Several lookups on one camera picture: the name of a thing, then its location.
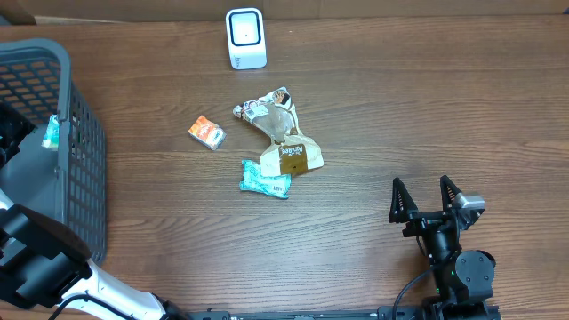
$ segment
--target orange and white wrapper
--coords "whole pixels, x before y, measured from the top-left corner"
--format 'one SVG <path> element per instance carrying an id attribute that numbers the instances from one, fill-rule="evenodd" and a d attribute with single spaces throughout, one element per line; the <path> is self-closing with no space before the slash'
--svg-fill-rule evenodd
<path id="1" fill-rule="evenodd" d="M 194 125 L 188 130 L 189 135 L 205 144 L 211 150 L 220 147 L 227 135 L 217 124 L 207 120 L 205 116 L 200 116 Z"/>

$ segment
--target black cable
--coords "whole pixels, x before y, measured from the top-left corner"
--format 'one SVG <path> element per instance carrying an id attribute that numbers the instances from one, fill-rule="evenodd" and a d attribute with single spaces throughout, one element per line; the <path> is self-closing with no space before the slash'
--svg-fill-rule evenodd
<path id="1" fill-rule="evenodd" d="M 393 308 L 391 309 L 391 320 L 397 320 L 397 307 L 399 306 L 399 302 L 401 301 L 401 299 L 403 298 L 403 295 L 407 292 L 407 290 L 409 290 L 412 286 L 414 286 L 416 283 L 418 283 L 420 280 L 422 280 L 422 278 L 424 278 L 425 276 L 428 276 L 429 273 L 435 271 L 438 268 L 443 267 L 453 257 L 453 255 L 459 250 L 459 248 L 460 248 L 459 239 L 461 238 L 461 229 L 459 228 L 459 218 L 458 218 L 458 215 L 456 213 L 454 214 L 454 227 L 455 227 L 455 234 L 456 234 L 456 247 L 454 248 L 454 250 L 452 252 L 450 252 L 442 261 L 440 261 L 439 263 L 437 263 L 435 265 L 432 265 L 427 271 L 424 271 L 420 275 L 416 276 L 413 280 L 411 280 L 409 282 L 409 284 L 407 284 L 405 287 L 403 287 L 401 292 L 397 295 L 397 298 L 395 299 L 395 303 L 393 304 Z"/>
<path id="2" fill-rule="evenodd" d="M 75 301 L 75 300 L 80 300 L 80 299 L 83 299 L 83 300 L 85 300 L 85 301 L 90 301 L 90 302 L 96 303 L 96 304 L 100 305 L 101 307 L 107 309 L 108 311 L 114 313 L 115 315 L 122 317 L 123 319 L 126 319 L 126 320 L 134 320 L 133 317 L 127 316 L 126 314 L 122 313 L 121 311 L 117 310 L 116 308 L 110 306 L 107 302 L 102 301 L 102 300 L 99 300 L 99 299 L 97 299 L 97 298 L 95 298 L 95 297 L 92 297 L 92 296 L 90 296 L 90 295 L 88 295 L 88 294 L 77 294 L 77 295 L 75 295 L 75 296 L 73 296 L 73 297 L 71 297 L 71 298 L 69 298 L 69 299 L 63 301 L 63 303 L 61 303 L 60 306 L 57 307 L 57 309 L 55 310 L 55 312 L 53 312 L 52 316 L 50 316 L 50 318 L 49 318 L 48 320 L 54 320 L 56 317 L 58 317 L 58 316 L 60 315 L 61 311 L 63 311 L 63 309 L 64 309 L 69 303 L 71 303 L 71 302 L 73 302 L 73 301 Z"/>

